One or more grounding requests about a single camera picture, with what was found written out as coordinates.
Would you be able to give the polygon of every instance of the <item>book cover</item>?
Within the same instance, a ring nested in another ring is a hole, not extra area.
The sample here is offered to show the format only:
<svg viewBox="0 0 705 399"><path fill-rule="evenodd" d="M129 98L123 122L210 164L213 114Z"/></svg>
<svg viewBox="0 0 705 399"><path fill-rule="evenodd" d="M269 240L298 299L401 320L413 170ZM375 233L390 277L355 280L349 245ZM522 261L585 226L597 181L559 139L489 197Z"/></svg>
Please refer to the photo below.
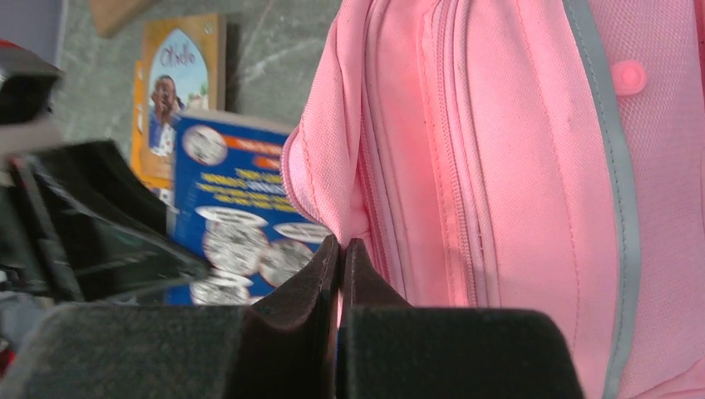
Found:
<svg viewBox="0 0 705 399"><path fill-rule="evenodd" d="M279 157L288 127L222 111L175 118L172 238L214 265L211 278L172 289L172 304L253 303L293 276L329 235L296 212Z"/></svg>
<svg viewBox="0 0 705 399"><path fill-rule="evenodd" d="M135 87L132 109L132 142L130 150L130 167L132 172L142 182L145 187L153 190L160 199L169 204L171 198L171 180L150 177L142 171L140 152L142 148L142 135L144 131L144 112L142 106L143 94L142 62L135 63Z"/></svg>
<svg viewBox="0 0 705 399"><path fill-rule="evenodd" d="M219 14L149 21L142 40L141 163L144 175L171 179L171 118L188 108L224 107L225 20Z"/></svg>

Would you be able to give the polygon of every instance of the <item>gray floor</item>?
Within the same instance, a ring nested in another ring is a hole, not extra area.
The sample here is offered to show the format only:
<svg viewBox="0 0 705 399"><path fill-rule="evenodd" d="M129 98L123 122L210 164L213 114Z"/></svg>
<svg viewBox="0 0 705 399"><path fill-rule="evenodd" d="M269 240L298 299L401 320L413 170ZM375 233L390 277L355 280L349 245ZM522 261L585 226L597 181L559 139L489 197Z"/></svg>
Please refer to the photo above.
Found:
<svg viewBox="0 0 705 399"><path fill-rule="evenodd" d="M340 0L162 0L114 38L99 38L86 0L70 0L55 99L68 140L110 137L130 145L132 82L142 22L222 12L237 23L229 37L228 109L297 123Z"/></svg>

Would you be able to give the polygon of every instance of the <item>gray reflective strip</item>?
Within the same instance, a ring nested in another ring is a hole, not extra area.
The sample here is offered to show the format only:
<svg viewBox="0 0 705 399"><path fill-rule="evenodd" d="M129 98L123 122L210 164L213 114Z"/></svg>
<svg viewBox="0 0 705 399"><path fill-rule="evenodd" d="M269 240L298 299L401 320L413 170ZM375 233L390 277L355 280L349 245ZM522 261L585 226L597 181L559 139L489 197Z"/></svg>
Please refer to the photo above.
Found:
<svg viewBox="0 0 705 399"><path fill-rule="evenodd" d="M619 248L619 293L612 352L604 379L603 398L613 399L619 393L619 380L632 349L641 279L641 248L634 171L619 118L612 74L588 0L563 0L563 6L593 93L604 142L604 153L607 156L609 178L612 183Z"/></svg>

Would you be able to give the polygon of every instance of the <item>orange book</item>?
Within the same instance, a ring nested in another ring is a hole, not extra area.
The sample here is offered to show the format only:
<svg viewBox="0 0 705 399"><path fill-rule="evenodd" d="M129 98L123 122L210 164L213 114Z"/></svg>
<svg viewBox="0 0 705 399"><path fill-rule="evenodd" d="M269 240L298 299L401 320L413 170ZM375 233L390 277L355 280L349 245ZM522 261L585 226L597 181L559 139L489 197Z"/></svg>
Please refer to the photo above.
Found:
<svg viewBox="0 0 705 399"><path fill-rule="evenodd" d="M140 152L142 148L142 131L144 126L144 112L142 99L144 94L144 84L142 81L142 62L135 63L135 96L132 110L132 143L130 151L130 167L132 172L141 180L148 189L169 189L171 181L169 179L158 179L146 176L142 172L142 162Z"/></svg>
<svg viewBox="0 0 705 399"><path fill-rule="evenodd" d="M142 146L145 177L171 180L172 116L225 103L224 16L203 14L150 21L142 40Z"/></svg>

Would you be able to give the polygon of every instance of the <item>backpack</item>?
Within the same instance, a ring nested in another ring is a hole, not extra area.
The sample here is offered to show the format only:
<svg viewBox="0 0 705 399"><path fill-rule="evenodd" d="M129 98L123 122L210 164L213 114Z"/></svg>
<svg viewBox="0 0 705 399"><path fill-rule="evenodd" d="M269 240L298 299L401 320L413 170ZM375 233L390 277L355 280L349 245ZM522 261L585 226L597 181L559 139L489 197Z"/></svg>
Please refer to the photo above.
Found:
<svg viewBox="0 0 705 399"><path fill-rule="evenodd" d="M343 0L288 197L412 304L548 314L590 399L703 399L702 8Z"/></svg>

